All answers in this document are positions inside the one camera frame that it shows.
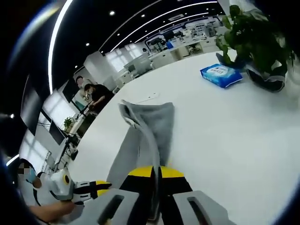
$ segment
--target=gray cloth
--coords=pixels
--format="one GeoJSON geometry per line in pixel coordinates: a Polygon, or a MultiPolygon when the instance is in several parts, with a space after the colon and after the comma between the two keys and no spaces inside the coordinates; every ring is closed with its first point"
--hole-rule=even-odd
{"type": "Polygon", "coordinates": [[[123,103],[120,112],[130,128],[107,177],[113,188],[120,188],[128,173],[137,167],[153,165],[158,175],[158,167],[166,165],[169,158],[174,124],[172,103],[123,103]]]}

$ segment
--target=black shirt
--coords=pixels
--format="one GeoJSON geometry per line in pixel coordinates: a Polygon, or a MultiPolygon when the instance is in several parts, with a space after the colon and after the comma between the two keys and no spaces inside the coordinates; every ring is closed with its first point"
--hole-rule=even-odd
{"type": "Polygon", "coordinates": [[[97,84],[94,87],[95,87],[95,90],[92,93],[92,100],[94,102],[97,102],[102,96],[105,96],[105,99],[103,101],[99,102],[94,107],[94,111],[99,113],[104,108],[104,106],[106,106],[106,104],[112,99],[114,94],[110,90],[108,90],[107,87],[105,87],[101,84],[97,84]]]}

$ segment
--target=potted plant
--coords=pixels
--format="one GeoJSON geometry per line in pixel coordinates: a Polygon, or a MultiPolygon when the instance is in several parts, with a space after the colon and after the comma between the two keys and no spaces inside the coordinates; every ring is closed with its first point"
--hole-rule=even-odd
{"type": "Polygon", "coordinates": [[[71,127],[72,123],[73,123],[73,121],[72,121],[71,117],[65,118],[65,120],[64,120],[65,131],[67,131],[71,127]]]}
{"type": "Polygon", "coordinates": [[[272,92],[281,91],[288,61],[293,65],[293,53],[284,43],[278,27],[258,9],[243,13],[238,6],[231,5],[230,18],[233,25],[224,16],[222,22],[228,31],[216,39],[216,45],[223,51],[223,56],[217,53],[220,63],[245,68],[251,80],[260,87],[272,92]],[[237,53],[234,61],[228,56],[229,47],[237,53]]]}

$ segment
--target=white tabletop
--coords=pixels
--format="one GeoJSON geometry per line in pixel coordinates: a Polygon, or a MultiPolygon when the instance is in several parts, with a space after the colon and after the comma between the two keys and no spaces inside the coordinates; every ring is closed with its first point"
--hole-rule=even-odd
{"type": "Polygon", "coordinates": [[[72,178],[106,179],[128,129],[118,103],[152,96],[142,104],[175,106],[169,166],[224,206],[236,224],[271,224],[300,180],[300,113],[286,107],[282,93],[247,79],[226,90],[204,80],[200,69],[214,63],[214,52],[202,54],[126,84],[79,143],[72,178]]]}

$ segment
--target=wet wipes package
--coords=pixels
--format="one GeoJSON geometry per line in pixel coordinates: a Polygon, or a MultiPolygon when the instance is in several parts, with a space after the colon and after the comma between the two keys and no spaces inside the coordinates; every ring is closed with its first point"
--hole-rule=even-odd
{"type": "Polygon", "coordinates": [[[200,70],[204,79],[213,82],[221,88],[228,86],[243,79],[239,71],[221,64],[215,64],[200,70]]]}

